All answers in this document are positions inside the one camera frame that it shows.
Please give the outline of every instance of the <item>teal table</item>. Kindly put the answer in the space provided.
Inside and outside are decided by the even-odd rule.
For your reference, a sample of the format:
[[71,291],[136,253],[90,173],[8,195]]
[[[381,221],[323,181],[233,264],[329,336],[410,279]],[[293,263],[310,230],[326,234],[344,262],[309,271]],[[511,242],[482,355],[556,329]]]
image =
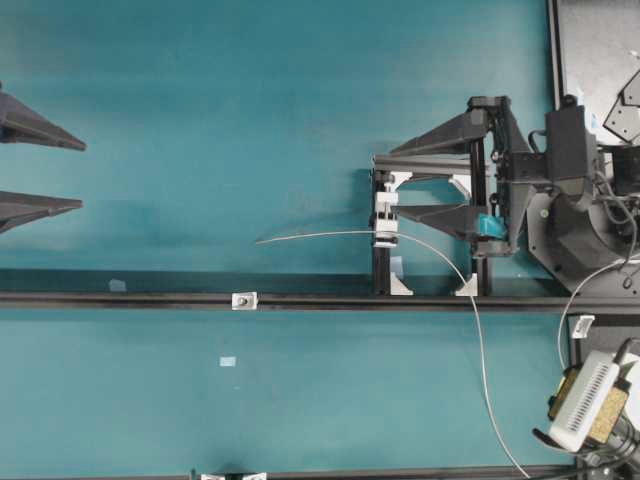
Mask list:
[[[471,95],[542,125],[546,31],[542,0],[7,2],[5,90],[89,149],[2,148],[0,189],[85,207],[0,236],[0,286],[366,291],[366,238],[253,242],[366,227],[371,156]],[[401,229],[468,268],[464,245]],[[418,291],[450,290],[440,260],[397,251]],[[522,254],[496,277],[545,274]],[[558,316],[483,321],[515,455],[569,462],[530,434]],[[478,360],[468,314],[0,310],[0,477],[506,465]]]

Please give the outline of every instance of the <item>white clamp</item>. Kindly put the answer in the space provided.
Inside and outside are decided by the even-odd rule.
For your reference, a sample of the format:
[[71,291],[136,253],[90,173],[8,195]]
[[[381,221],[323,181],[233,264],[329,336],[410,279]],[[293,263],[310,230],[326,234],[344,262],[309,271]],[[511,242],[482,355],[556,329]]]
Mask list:
[[232,293],[231,310],[257,310],[258,292]]
[[[399,202],[396,189],[412,177],[411,172],[389,172],[390,180],[384,183],[384,192],[376,192],[373,228],[376,232],[397,232],[398,219],[391,207]],[[374,247],[393,248],[396,246],[393,233],[376,233]]]
[[591,324],[596,319],[595,315],[570,315],[569,318],[574,319],[576,323],[571,329],[571,338],[574,340],[587,338]]

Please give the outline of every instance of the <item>white connector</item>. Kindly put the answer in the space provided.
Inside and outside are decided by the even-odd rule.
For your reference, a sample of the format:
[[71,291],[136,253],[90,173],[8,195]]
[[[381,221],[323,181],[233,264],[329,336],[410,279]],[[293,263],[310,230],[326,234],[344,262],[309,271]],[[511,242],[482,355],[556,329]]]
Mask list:
[[551,424],[549,436],[558,445],[570,452],[580,450],[619,373],[610,354],[589,353]]

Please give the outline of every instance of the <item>black metal bar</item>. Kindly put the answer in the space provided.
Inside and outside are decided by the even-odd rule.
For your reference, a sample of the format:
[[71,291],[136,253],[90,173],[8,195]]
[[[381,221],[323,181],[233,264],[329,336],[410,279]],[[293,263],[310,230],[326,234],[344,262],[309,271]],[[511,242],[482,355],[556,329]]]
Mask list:
[[[529,475],[538,477],[566,471],[566,465],[527,465]],[[518,478],[514,467],[401,468],[393,470],[338,470],[328,472],[268,473],[270,480],[421,480],[421,479],[502,479]]]
[[551,49],[551,74],[553,77],[553,103],[556,109],[560,108],[560,100],[566,92],[564,55],[562,51],[561,2],[562,0],[547,0],[549,46]]
[[[475,140],[470,144],[471,164],[471,205],[487,207],[487,176],[484,160],[484,140]],[[472,259],[471,272],[478,278],[478,295],[491,295],[491,266],[489,259]]]
[[[371,212],[376,214],[376,192],[384,191],[383,176],[386,172],[371,171]],[[375,218],[371,218],[369,226],[375,228]],[[388,248],[374,246],[375,239],[371,243],[371,280],[374,295],[391,295],[391,252]]]
[[[556,475],[570,468],[567,465],[526,465],[526,471],[534,477]],[[243,474],[215,473],[229,479],[242,478]],[[401,468],[372,470],[329,470],[326,472],[268,472],[269,480],[431,480],[431,479],[511,479],[518,478],[513,467],[451,467],[451,468]],[[33,480],[189,480],[188,475],[149,475],[126,477],[34,477]]]
[[[559,315],[567,300],[566,297],[478,297],[476,303],[483,312],[529,312]],[[231,310],[231,294],[0,292],[0,308]],[[258,310],[471,312],[472,308],[468,298],[454,296],[336,296],[258,293]],[[599,321],[602,322],[614,321],[621,316],[639,315],[640,300],[636,298],[577,297],[569,312],[599,315]]]
[[374,155],[373,162],[378,171],[412,172],[443,177],[470,174],[469,160],[459,155]]
[[388,248],[373,249],[373,294],[391,295],[391,252]]

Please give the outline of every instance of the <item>white cable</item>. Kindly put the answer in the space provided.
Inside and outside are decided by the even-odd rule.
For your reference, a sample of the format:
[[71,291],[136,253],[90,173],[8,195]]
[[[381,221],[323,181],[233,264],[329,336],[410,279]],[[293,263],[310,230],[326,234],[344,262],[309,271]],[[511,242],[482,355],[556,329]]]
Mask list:
[[[280,242],[284,240],[296,240],[299,238],[330,237],[330,236],[336,236],[336,235],[364,235],[364,234],[372,235],[376,233],[392,234],[400,238],[406,238],[407,240],[411,240],[417,243],[418,245],[421,245],[427,248],[428,250],[431,250],[433,253],[438,255],[442,260],[444,260],[447,263],[447,265],[449,265],[451,269],[454,272],[456,272],[458,277],[460,277],[460,280],[462,281],[462,283],[465,286],[467,286],[467,281],[465,280],[464,275],[462,275],[460,270],[458,270],[458,267],[455,266],[455,264],[449,259],[449,257],[447,257],[444,253],[442,253],[440,250],[433,247],[432,245],[426,242],[423,242],[422,240],[419,240],[415,237],[412,237],[411,235],[406,235],[404,233],[383,232],[383,231],[376,232],[375,230],[343,230],[343,231],[336,231],[336,232],[305,233],[305,234],[299,234],[299,235],[289,235],[286,237],[276,237],[276,238],[270,238],[268,240],[259,240],[256,242],[256,244]],[[498,422],[496,421],[495,415],[493,413],[493,404],[491,402],[491,396],[489,395],[489,380],[487,375],[487,365],[486,365],[485,351],[484,351],[484,334],[482,333],[482,323],[480,322],[480,313],[478,312],[478,306],[476,305],[476,300],[473,297],[473,295],[469,295],[469,300],[471,300],[471,305],[473,306],[473,312],[476,317],[476,328],[478,330],[478,342],[480,344],[480,368],[482,372],[482,389],[484,394],[485,406],[487,408],[487,414],[489,415],[489,420],[491,421],[491,426],[493,427],[493,431],[495,432],[496,437],[498,438],[498,443],[500,444],[500,447],[502,447],[502,450],[507,455],[511,463],[520,471],[520,473],[525,478],[530,478],[529,474],[527,474],[527,472],[524,470],[524,468],[522,468],[520,463],[518,463],[518,461],[515,459],[515,457],[511,453],[511,449],[507,446],[506,442],[504,441],[500,428],[498,427]]]
[[[636,258],[638,256],[640,256],[640,254],[632,255],[630,257],[630,259]],[[571,308],[571,304],[573,303],[573,300],[576,298],[576,295],[578,295],[578,292],[580,292],[582,287],[584,287],[593,278],[597,277],[602,272],[606,272],[607,270],[609,270],[609,269],[611,269],[613,267],[617,267],[618,265],[621,265],[623,262],[624,262],[623,259],[618,259],[615,262],[612,262],[609,265],[606,265],[606,266],[600,268],[599,270],[596,270],[595,272],[591,273],[590,275],[585,277],[585,279],[582,280],[582,282],[580,282],[578,284],[576,289],[571,294],[571,297],[569,297],[569,301],[567,302],[567,305],[564,307],[564,311],[562,312],[562,316],[560,317],[560,323],[558,324],[558,335],[556,337],[556,347],[558,349],[558,358],[560,359],[560,365],[562,365],[562,369],[563,370],[566,369],[567,366],[566,366],[566,363],[565,363],[564,358],[562,356],[562,327],[564,326],[565,318],[567,316],[567,313],[569,312],[569,308]]]

